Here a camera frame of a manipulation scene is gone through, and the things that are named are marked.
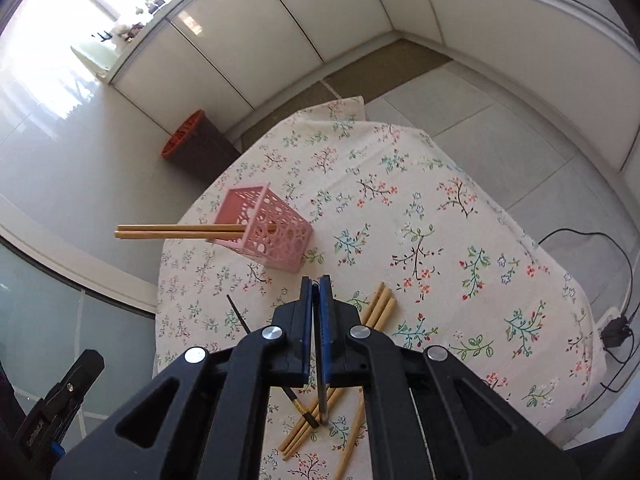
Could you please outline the black chopstick gold tip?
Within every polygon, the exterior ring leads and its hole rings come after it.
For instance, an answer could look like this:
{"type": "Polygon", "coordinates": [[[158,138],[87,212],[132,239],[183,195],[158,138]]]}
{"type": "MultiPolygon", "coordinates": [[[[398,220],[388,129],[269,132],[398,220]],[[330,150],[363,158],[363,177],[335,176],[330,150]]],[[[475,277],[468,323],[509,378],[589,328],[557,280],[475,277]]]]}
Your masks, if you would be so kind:
{"type": "MultiPolygon", "coordinates": [[[[231,297],[227,296],[227,299],[229,301],[232,311],[234,312],[236,318],[238,319],[241,326],[243,327],[244,332],[249,334],[250,328],[246,324],[244,318],[242,317],[242,314],[240,313],[238,308],[235,307],[235,303],[233,302],[231,297]]],[[[290,400],[292,404],[296,407],[296,410],[299,412],[299,414],[302,415],[303,420],[306,422],[306,424],[311,426],[312,429],[318,429],[320,424],[314,419],[314,416],[312,416],[311,411],[309,411],[308,408],[306,408],[306,406],[302,402],[300,402],[299,397],[296,396],[294,391],[288,387],[282,387],[282,391],[288,397],[288,400],[290,400]]]]}

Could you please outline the bamboo chopstick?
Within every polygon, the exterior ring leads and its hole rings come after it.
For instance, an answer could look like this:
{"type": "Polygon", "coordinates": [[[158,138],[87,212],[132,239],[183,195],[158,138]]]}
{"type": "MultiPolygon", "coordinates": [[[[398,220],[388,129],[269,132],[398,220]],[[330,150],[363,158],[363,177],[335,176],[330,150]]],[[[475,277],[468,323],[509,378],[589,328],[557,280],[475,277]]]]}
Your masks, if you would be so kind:
{"type": "MultiPolygon", "coordinates": [[[[374,328],[375,330],[382,330],[388,316],[385,314],[385,310],[388,305],[392,302],[393,296],[392,291],[389,287],[385,285],[382,295],[378,300],[378,303],[374,307],[372,313],[370,314],[367,322],[361,322],[363,325],[374,328]]],[[[308,436],[312,433],[312,428],[308,424],[299,431],[294,440],[288,445],[284,452],[281,452],[282,458],[284,460],[288,460],[297,449],[304,443],[304,441],[308,438],[308,436]]]]}
{"type": "MultiPolygon", "coordinates": [[[[378,300],[380,299],[380,297],[382,295],[384,287],[385,287],[385,284],[383,282],[378,284],[378,288],[376,289],[375,293],[373,294],[372,298],[370,299],[368,306],[360,313],[360,321],[361,322],[367,322],[370,314],[372,313],[374,307],[376,306],[376,304],[378,303],[378,300]]],[[[285,439],[278,446],[278,450],[280,452],[284,452],[285,449],[288,447],[288,445],[297,436],[299,431],[302,430],[306,425],[307,425],[306,420],[303,419],[303,417],[301,417],[296,422],[296,424],[293,427],[293,429],[288,433],[288,435],[285,437],[285,439]]]]}
{"type": "Polygon", "coordinates": [[[364,396],[363,396],[363,393],[360,393],[356,412],[355,412],[354,418],[352,419],[352,428],[350,428],[348,440],[345,444],[345,447],[343,448],[340,462],[338,463],[336,471],[334,472],[334,476],[333,476],[334,480],[342,480],[344,477],[344,473],[348,466],[348,462],[352,457],[352,452],[354,452],[354,448],[358,440],[360,427],[363,423],[365,411],[366,411],[366,404],[364,404],[364,396]]]}
{"type": "MultiPolygon", "coordinates": [[[[368,307],[366,326],[380,332],[384,328],[390,315],[394,312],[396,306],[397,301],[393,297],[392,292],[388,287],[384,287],[378,301],[375,304],[370,304],[370,307],[368,307]]],[[[344,392],[345,389],[329,388],[328,407],[332,408],[344,392]]],[[[314,430],[314,428],[312,428],[308,422],[299,419],[296,426],[278,447],[284,460],[288,460],[297,451],[312,433],[312,430],[314,430]]]]}
{"type": "Polygon", "coordinates": [[[244,232],[233,231],[115,231],[119,240],[239,240],[244,232]]]}
{"type": "Polygon", "coordinates": [[[179,231],[179,232],[244,232],[246,226],[238,226],[237,224],[194,224],[190,226],[182,226],[181,224],[120,224],[117,231],[179,231]]]}

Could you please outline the white kitchen cabinets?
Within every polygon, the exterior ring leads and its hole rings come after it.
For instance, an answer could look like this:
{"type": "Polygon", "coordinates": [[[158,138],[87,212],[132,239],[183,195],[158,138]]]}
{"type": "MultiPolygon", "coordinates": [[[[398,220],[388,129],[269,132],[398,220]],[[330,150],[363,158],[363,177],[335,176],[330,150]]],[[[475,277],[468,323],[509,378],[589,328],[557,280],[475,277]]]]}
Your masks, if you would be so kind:
{"type": "Polygon", "coordinates": [[[401,35],[488,67],[612,168],[639,133],[639,51],[608,0],[174,0],[108,79],[157,125],[228,130],[326,64],[401,35]]]}

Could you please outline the pink perforated utensil basket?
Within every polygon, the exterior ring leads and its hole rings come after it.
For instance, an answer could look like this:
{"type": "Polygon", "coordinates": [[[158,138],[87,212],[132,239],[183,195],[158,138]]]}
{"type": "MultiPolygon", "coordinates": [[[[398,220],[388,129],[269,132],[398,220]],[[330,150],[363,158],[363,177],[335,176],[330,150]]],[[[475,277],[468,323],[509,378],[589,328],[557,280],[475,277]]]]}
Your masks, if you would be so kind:
{"type": "Polygon", "coordinates": [[[297,273],[309,243],[312,227],[269,183],[235,185],[228,189],[214,220],[239,224],[245,231],[234,240],[216,240],[268,268],[297,273]]]}

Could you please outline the floral tablecloth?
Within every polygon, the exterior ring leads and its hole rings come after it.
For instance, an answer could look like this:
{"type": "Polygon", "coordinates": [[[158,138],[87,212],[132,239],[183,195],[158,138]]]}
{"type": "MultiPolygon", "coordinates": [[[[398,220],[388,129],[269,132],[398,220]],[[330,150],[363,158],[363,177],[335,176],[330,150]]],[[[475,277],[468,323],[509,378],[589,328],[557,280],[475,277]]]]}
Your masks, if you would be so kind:
{"type": "Polygon", "coordinates": [[[237,185],[267,183],[311,226],[295,273],[202,240],[168,240],[160,259],[155,359],[234,346],[329,275],[334,296],[366,310],[396,300],[385,333],[421,351],[439,344],[548,434],[599,375],[589,301],[423,131],[369,122],[358,98],[273,127],[190,207],[212,222],[237,185]]]}

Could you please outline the brown bin with orange rim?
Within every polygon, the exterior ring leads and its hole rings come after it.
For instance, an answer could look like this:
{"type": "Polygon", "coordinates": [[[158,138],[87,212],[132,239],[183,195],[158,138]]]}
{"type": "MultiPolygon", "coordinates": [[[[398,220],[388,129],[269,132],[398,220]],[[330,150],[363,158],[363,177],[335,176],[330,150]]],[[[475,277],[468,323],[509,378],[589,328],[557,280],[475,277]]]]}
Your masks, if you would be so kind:
{"type": "Polygon", "coordinates": [[[207,118],[197,110],[186,119],[163,147],[165,162],[204,183],[213,183],[241,153],[207,118]]]}

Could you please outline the white power strip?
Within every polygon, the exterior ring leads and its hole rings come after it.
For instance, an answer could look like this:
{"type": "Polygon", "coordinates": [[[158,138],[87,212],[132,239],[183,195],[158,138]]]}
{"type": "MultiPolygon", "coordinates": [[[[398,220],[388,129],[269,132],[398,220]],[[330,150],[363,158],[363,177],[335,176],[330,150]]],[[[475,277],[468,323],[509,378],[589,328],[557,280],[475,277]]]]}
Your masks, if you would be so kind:
{"type": "Polygon", "coordinates": [[[620,347],[631,335],[626,316],[616,308],[609,308],[594,327],[605,349],[620,347]]]}

